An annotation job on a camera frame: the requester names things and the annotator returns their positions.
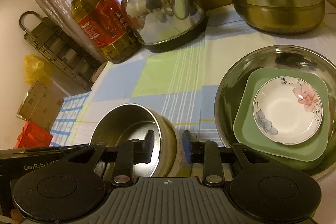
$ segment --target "checkered tablecloth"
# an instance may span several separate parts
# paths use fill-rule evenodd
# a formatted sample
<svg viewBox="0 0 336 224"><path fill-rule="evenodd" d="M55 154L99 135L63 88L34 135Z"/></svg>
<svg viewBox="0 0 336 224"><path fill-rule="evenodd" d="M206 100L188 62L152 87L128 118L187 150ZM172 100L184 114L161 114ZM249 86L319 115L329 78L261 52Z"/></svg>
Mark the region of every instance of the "checkered tablecloth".
<svg viewBox="0 0 336 224"><path fill-rule="evenodd" d="M210 11L205 33L179 49L160 54L142 49L122 64L108 63L92 91L83 94L88 96L82 106L71 110L65 101L61 112L72 115L71 121L62 121L65 114L60 112L52 145L88 143L100 119L124 103L149 107L167 117L178 132L188 129L197 139L222 145L214 120L215 95L225 73L243 56L261 47L289 44L315 50L336 63L336 8L326 5L318 28L287 37L256 31L228 5Z"/></svg>

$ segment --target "stainless steel kettle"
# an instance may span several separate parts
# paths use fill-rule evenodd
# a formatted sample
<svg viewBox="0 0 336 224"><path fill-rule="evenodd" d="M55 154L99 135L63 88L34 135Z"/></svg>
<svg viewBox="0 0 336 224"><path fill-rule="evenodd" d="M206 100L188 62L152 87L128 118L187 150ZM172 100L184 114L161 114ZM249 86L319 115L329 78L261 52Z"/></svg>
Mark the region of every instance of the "stainless steel kettle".
<svg viewBox="0 0 336 224"><path fill-rule="evenodd" d="M139 41L152 52L165 52L197 37L206 14L195 0L122 0Z"/></svg>

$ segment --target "oil bottle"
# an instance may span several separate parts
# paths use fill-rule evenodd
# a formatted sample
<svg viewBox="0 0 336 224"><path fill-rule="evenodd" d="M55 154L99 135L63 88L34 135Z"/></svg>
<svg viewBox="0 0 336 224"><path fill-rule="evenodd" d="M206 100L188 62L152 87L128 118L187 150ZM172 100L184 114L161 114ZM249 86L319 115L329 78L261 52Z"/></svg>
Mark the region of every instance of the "oil bottle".
<svg viewBox="0 0 336 224"><path fill-rule="evenodd" d="M118 0L71 0L71 15L107 60L115 64L141 47Z"/></svg>

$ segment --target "red label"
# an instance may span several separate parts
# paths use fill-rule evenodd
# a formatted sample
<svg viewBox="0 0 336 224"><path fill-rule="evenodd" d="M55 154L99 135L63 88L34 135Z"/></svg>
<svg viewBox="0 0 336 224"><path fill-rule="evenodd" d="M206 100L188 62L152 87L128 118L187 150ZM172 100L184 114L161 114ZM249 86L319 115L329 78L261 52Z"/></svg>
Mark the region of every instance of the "red label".
<svg viewBox="0 0 336 224"><path fill-rule="evenodd" d="M112 44L129 29L118 0L101 0L78 25L98 48Z"/></svg>

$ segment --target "metal screw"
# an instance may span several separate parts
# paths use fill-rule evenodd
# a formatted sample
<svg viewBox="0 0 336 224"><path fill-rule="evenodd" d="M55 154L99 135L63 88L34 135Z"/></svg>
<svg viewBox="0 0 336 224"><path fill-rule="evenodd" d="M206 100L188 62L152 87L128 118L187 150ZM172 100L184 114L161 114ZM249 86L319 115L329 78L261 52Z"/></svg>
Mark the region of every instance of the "metal screw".
<svg viewBox="0 0 336 224"><path fill-rule="evenodd" d="M210 175L210 176L207 176L205 180L209 183L219 183L222 181L222 178L218 175Z"/></svg>
<svg viewBox="0 0 336 224"><path fill-rule="evenodd" d="M131 179L129 176L126 176L126 175L118 175L118 176L115 176L113 180L117 183L126 183L126 182L129 182Z"/></svg>

